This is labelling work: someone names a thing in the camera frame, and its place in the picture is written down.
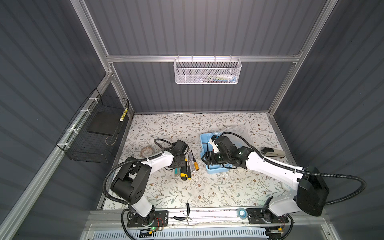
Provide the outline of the yellow marker pen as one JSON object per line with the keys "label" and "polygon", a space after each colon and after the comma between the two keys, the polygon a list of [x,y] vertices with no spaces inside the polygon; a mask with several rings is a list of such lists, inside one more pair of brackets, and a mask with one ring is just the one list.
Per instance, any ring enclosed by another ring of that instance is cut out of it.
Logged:
{"label": "yellow marker pen", "polygon": [[121,115],[121,117],[120,117],[120,122],[123,122],[123,121],[124,121],[124,119],[125,119],[127,113],[128,113],[128,108],[125,108],[124,111],[123,111],[123,113],[122,113],[122,115]]}

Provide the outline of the black pliers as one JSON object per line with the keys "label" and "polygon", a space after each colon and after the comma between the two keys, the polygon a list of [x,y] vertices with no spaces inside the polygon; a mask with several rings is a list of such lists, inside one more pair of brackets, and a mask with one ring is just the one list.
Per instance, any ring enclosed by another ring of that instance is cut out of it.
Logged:
{"label": "black pliers", "polygon": [[190,218],[190,212],[191,212],[191,207],[190,207],[190,204],[189,203],[186,203],[186,207],[187,207],[187,210],[185,213],[183,213],[183,216],[182,217],[179,217],[179,216],[173,216],[173,219],[176,220],[176,221],[186,221],[187,222],[187,225],[190,224],[190,221],[192,221],[192,219]]}

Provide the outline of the blue tape roll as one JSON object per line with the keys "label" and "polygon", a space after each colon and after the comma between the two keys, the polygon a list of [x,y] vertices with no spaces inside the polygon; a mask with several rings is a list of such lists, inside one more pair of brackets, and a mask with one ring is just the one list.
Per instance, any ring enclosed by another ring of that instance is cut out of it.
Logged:
{"label": "blue tape roll", "polygon": [[248,218],[248,212],[244,208],[238,208],[237,209],[237,215],[240,219],[245,220]]}

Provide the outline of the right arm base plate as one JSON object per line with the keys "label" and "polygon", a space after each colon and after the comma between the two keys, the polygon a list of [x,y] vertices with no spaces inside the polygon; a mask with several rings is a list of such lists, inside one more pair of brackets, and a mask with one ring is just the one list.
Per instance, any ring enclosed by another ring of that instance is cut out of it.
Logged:
{"label": "right arm base plate", "polygon": [[275,216],[271,211],[263,211],[263,208],[247,208],[248,221],[250,224],[287,224],[287,216]]}

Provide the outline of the black pad in basket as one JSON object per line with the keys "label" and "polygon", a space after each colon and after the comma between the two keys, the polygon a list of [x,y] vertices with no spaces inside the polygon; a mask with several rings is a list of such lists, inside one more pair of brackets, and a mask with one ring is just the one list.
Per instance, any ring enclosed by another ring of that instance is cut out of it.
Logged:
{"label": "black pad in basket", "polygon": [[118,132],[120,122],[120,115],[98,112],[96,117],[92,120],[87,128],[88,133],[113,136]]}

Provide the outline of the black yellow small screwdriver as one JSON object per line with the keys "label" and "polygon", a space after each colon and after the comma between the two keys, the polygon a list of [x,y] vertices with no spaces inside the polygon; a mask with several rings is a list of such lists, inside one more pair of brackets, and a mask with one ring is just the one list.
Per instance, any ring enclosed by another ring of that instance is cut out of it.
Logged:
{"label": "black yellow small screwdriver", "polygon": [[187,163],[187,177],[188,177],[188,180],[191,179],[191,176],[192,176],[192,174],[191,174],[191,165],[190,165],[190,163],[188,162],[188,163]]}

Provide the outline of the brown tape roll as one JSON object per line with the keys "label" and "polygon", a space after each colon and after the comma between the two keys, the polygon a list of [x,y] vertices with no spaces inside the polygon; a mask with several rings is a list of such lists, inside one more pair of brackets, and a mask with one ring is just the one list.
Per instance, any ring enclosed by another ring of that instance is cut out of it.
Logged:
{"label": "brown tape roll", "polygon": [[140,151],[141,158],[149,158],[149,157],[152,157],[154,154],[155,154],[155,149],[151,146],[146,146],[142,148]]}

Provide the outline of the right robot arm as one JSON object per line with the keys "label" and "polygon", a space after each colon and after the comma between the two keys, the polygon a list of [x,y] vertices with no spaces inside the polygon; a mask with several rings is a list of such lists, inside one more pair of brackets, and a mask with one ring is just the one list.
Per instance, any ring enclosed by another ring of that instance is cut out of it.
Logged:
{"label": "right robot arm", "polygon": [[207,166],[230,164],[262,173],[288,186],[287,194],[269,197],[260,210],[261,217],[267,222],[296,212],[318,217],[326,205],[329,188],[317,168],[303,169],[283,164],[248,147],[233,147],[229,151],[214,147],[202,155],[202,161]]}

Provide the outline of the black hex key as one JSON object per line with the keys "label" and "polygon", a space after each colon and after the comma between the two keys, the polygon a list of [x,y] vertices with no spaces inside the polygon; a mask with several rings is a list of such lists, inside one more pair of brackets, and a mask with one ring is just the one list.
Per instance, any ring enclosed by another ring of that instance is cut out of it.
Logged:
{"label": "black hex key", "polygon": [[209,152],[209,144],[208,143],[203,143],[203,145],[206,147],[206,151],[205,152]]}

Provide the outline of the yellow black utility knife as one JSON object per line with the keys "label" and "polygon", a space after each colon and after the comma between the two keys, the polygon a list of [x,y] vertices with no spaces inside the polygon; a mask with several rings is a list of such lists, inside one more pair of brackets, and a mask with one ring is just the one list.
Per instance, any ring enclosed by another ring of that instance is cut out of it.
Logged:
{"label": "yellow black utility knife", "polygon": [[184,164],[183,164],[183,166],[181,167],[181,170],[180,170],[180,177],[181,177],[181,179],[183,181],[186,181],[188,179],[187,167],[188,167],[188,159],[185,158]]}

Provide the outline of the grey black stapler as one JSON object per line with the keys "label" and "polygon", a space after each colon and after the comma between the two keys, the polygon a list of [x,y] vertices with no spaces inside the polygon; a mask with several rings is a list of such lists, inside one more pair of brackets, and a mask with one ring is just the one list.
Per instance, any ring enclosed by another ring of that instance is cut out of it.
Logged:
{"label": "grey black stapler", "polygon": [[260,153],[265,157],[284,158],[285,152],[278,149],[264,147]]}

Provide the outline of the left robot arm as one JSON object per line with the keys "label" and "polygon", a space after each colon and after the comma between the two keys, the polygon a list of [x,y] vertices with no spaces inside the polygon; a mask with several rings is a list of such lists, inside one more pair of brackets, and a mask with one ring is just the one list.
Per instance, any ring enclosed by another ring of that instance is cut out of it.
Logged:
{"label": "left robot arm", "polygon": [[184,165],[185,153],[164,151],[146,159],[129,157],[120,164],[112,180],[110,190],[122,204],[133,210],[146,222],[154,218],[155,207],[144,196],[151,174],[163,169],[175,169]]}

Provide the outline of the blue plastic tool box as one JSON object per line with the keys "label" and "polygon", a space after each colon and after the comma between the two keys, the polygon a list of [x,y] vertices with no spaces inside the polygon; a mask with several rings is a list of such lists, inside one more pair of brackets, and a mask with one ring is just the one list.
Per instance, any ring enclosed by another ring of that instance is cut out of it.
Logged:
{"label": "blue plastic tool box", "polygon": [[204,133],[200,135],[202,146],[201,158],[206,166],[208,174],[217,174],[246,169],[246,161],[253,150],[245,145],[236,144],[232,137],[238,134],[230,132]]}

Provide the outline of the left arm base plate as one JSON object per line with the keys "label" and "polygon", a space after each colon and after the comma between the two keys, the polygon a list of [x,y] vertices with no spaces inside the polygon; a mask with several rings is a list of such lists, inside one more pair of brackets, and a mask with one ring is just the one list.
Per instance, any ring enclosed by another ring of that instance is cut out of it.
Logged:
{"label": "left arm base plate", "polygon": [[129,228],[139,227],[166,227],[169,220],[169,211],[154,211],[147,217],[139,214],[129,213],[126,226]]}

